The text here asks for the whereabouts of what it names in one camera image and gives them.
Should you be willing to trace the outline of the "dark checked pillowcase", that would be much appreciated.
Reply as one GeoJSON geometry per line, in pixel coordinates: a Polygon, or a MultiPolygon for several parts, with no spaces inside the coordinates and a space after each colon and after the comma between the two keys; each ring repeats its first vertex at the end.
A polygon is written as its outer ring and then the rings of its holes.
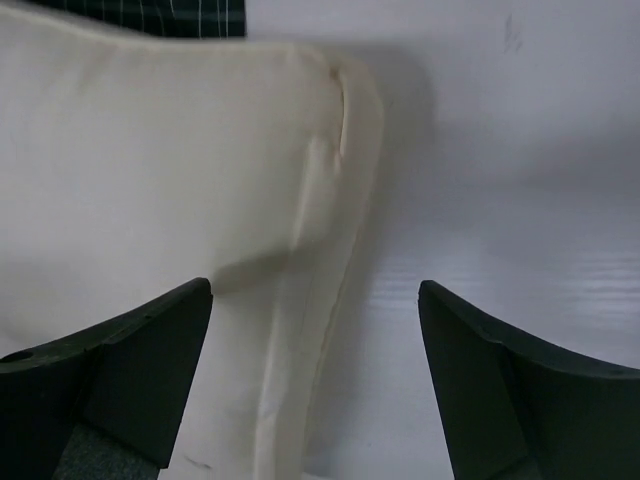
{"type": "Polygon", "coordinates": [[[79,0],[63,1],[76,14],[148,35],[227,39],[246,36],[244,1],[79,0]]]}

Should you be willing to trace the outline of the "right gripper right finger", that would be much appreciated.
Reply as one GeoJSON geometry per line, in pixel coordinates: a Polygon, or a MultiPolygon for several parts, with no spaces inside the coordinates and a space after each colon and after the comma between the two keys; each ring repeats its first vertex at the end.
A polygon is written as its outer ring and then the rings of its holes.
{"type": "Polygon", "coordinates": [[[637,369],[554,345],[432,280],[418,310],[455,478],[638,478],[637,369]]]}

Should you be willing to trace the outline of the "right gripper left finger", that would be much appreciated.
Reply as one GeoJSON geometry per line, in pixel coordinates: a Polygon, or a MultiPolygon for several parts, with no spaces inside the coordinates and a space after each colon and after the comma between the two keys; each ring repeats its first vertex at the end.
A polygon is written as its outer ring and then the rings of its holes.
{"type": "Polygon", "coordinates": [[[169,466],[209,325],[195,278],[1,360],[4,479],[156,479],[169,466]]]}

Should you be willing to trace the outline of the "cream pillow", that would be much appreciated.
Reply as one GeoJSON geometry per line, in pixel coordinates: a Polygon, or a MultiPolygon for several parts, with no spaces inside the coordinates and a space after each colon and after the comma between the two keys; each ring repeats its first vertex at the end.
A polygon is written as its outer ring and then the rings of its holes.
{"type": "Polygon", "coordinates": [[[366,66],[1,5],[1,349],[195,277],[212,319],[169,479],[298,479],[376,175],[366,66]]]}

